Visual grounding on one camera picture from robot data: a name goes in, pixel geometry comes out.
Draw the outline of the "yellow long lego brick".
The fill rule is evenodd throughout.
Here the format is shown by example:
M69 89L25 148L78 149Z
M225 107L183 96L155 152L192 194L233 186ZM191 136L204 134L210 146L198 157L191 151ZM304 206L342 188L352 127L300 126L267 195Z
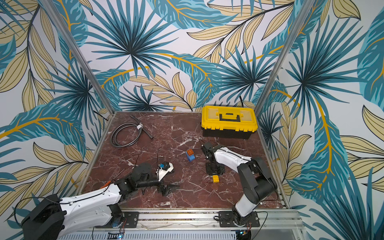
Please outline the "yellow long lego brick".
M213 175L212 178L213 178L213 183L219 183L220 182L218 175Z

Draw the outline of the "light blue long lego brick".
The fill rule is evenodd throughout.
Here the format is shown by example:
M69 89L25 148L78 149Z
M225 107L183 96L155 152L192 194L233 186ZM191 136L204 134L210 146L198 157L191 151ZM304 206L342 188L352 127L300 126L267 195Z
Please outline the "light blue long lego brick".
M189 162L192 162L193 160L195 160L195 155L189 155L188 153L186 153L186 155Z

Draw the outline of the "orange square lego brick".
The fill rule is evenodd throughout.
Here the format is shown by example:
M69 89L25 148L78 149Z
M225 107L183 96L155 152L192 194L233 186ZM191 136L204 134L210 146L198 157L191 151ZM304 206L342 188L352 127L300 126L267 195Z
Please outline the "orange square lego brick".
M187 154L188 154L189 156L192 156L192 155L194 155L194 151L193 151L192 149L187 150Z

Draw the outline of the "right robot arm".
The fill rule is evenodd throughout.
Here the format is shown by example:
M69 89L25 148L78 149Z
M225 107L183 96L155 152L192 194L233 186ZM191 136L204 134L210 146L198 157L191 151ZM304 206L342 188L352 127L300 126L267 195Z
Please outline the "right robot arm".
M240 155L222 145L205 143L201 150L208 159L206 172L209 176L221 176L228 167L238 173L244 194L233 206L230 215L219 217L231 224L242 227L254 221L258 216L254 209L267 197L277 192L273 175L261 158Z

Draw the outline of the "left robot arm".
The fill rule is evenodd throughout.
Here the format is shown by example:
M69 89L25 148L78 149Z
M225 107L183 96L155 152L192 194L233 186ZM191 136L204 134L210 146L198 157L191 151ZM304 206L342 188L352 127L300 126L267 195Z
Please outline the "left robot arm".
M53 194L43 200L22 220L24 239L56 240L87 228L124 223L119 204L131 199L140 189L156 187L167 196L177 185L165 185L163 178L174 171L172 163L159 165L156 173L148 163L140 164L126 177L111 181L98 190L73 197Z

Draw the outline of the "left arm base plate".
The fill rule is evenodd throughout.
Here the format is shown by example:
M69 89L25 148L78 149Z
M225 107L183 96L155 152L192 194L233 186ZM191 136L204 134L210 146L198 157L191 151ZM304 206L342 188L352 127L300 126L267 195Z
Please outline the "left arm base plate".
M137 227L139 220L139 212L122 212L119 214L112 215L111 220L104 225L104 228L123 229L129 228L134 229Z

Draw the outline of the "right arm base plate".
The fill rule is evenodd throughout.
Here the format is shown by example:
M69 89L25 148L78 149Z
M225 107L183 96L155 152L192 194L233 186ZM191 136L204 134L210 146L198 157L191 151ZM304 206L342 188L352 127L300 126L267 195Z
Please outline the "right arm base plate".
M247 216L242 217L236 211L219 211L215 219L219 222L221 228L253 228L261 225L256 212L251 212Z

